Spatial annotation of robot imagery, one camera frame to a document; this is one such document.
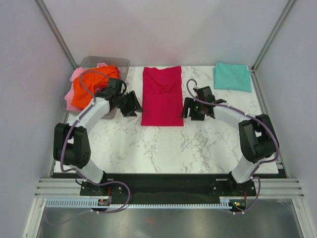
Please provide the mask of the crimson red t shirt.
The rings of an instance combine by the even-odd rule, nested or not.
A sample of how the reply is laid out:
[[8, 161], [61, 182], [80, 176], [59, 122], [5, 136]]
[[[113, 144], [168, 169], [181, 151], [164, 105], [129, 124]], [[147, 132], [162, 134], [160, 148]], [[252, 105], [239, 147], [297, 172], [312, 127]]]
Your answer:
[[183, 126], [182, 68], [143, 70], [142, 126]]

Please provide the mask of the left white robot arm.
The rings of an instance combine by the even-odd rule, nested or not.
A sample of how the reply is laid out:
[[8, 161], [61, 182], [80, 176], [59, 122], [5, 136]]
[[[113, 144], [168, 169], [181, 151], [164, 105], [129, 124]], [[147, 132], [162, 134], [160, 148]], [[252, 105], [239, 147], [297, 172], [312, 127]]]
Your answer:
[[101, 92], [93, 96], [73, 122], [58, 123], [54, 128], [53, 158], [59, 161], [61, 171], [74, 171], [91, 184], [98, 195], [107, 193], [113, 184], [123, 185], [120, 181], [108, 181], [105, 171], [91, 159], [89, 133], [112, 109], [119, 109], [124, 117], [144, 112], [134, 91], [125, 94]]

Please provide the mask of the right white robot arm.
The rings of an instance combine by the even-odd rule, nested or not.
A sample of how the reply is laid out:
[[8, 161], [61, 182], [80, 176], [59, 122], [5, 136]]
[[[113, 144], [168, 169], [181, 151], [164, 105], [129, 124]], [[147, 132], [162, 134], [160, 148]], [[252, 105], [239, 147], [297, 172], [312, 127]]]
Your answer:
[[226, 180], [212, 181], [213, 194], [220, 196], [256, 196], [254, 174], [261, 164], [277, 155], [279, 144], [270, 118], [253, 116], [231, 106], [223, 99], [203, 103], [198, 98], [185, 98], [181, 117], [204, 120], [205, 116], [225, 122], [238, 130], [242, 157]]

